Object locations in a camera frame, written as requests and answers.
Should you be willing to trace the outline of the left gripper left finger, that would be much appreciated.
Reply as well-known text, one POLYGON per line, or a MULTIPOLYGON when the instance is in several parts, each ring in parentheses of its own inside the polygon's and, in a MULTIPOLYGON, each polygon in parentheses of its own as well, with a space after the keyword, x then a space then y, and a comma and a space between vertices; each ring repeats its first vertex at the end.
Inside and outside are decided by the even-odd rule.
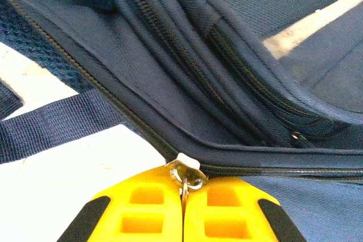
POLYGON ((179 188, 156 167, 95 194, 57 242, 182 242, 179 188))

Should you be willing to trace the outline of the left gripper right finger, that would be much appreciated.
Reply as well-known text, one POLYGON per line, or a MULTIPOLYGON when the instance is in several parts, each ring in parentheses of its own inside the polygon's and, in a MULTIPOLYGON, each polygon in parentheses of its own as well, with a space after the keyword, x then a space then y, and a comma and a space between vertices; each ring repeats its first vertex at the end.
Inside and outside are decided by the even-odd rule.
POLYGON ((189 195, 183 242, 307 242, 275 197, 237 177, 189 195))

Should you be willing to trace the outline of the navy blue backpack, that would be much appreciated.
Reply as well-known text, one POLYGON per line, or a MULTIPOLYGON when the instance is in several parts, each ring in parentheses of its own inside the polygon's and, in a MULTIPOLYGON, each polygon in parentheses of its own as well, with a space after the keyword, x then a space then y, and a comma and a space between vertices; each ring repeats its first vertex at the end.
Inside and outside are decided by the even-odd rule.
POLYGON ((363 242, 363 3, 283 49, 340 0, 1 1, 164 158, 281 181, 306 238, 363 242))

